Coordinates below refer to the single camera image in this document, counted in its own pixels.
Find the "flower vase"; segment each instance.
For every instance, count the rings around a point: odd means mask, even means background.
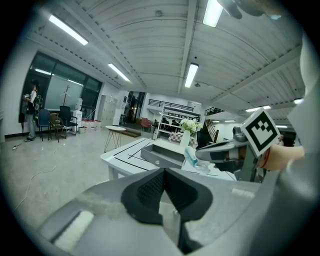
[[[183,132],[183,135],[180,141],[180,146],[187,147],[189,146],[189,142],[190,142],[190,131],[185,130]]]

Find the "red bracelet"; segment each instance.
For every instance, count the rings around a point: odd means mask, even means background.
[[[265,157],[264,157],[264,164],[260,167],[260,168],[263,168],[263,167],[265,167],[265,165],[266,165],[266,163],[267,163],[267,161],[268,161],[268,159],[269,159],[269,154],[270,154],[270,147],[266,150],[266,154],[265,154]]]

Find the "fluorescent light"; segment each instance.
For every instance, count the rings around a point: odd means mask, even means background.
[[[87,40],[85,40],[82,36],[80,36],[77,32],[75,32],[72,28],[67,26],[65,23],[63,23],[60,19],[56,18],[55,16],[51,15],[49,21],[57,25],[63,31],[67,32],[70,36],[78,40],[84,46],[88,43]]]
[[[68,81],[69,81],[69,82],[72,82],[72,83],[75,83],[75,84],[77,84],[77,85],[80,85],[80,86],[84,86],[83,84],[78,83],[78,82],[75,82],[75,81],[72,81],[72,80],[70,80],[70,79],[68,79]]]
[[[264,108],[265,110],[271,109],[271,107],[269,105],[266,105],[266,106],[259,106],[259,107],[255,107],[255,108],[249,108],[249,109],[246,109],[245,111],[253,112],[253,111],[257,111],[260,108]]]
[[[185,84],[184,84],[185,87],[190,88],[191,83],[194,80],[194,77],[196,75],[198,67],[199,67],[198,64],[195,64],[195,63],[190,64],[189,72],[188,72],[188,75],[186,77]]]
[[[39,72],[39,73],[43,73],[43,74],[46,74],[46,75],[51,75],[51,72],[44,71],[44,70],[42,70],[42,69],[35,68],[34,70],[37,71],[37,72]]]
[[[215,28],[218,24],[222,10],[223,7],[220,5],[220,3],[218,3],[217,0],[208,0],[203,18],[203,24]]]
[[[123,73],[121,73],[121,71],[120,71],[119,69],[117,69],[117,68],[115,67],[115,65],[113,65],[112,63],[110,63],[110,64],[108,64],[108,66],[109,66],[110,68],[112,68],[115,72],[117,72],[117,74],[118,74],[120,77],[122,77],[124,80],[130,81]]]
[[[294,102],[295,104],[299,105],[299,104],[302,103],[303,101],[304,101],[303,98],[297,98],[297,99],[295,99],[293,102]]]

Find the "staircase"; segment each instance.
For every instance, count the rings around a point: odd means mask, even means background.
[[[208,131],[208,134],[210,135],[212,142],[216,143],[218,135],[219,135],[219,130],[215,130],[214,125],[211,122],[211,120],[204,121],[203,129]]]

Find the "red chair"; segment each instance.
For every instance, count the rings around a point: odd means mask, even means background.
[[[150,129],[150,131],[151,131],[152,122],[150,122],[148,120],[148,118],[143,117],[141,120],[141,126],[142,126],[141,129],[144,128],[144,131],[146,131],[148,129]]]

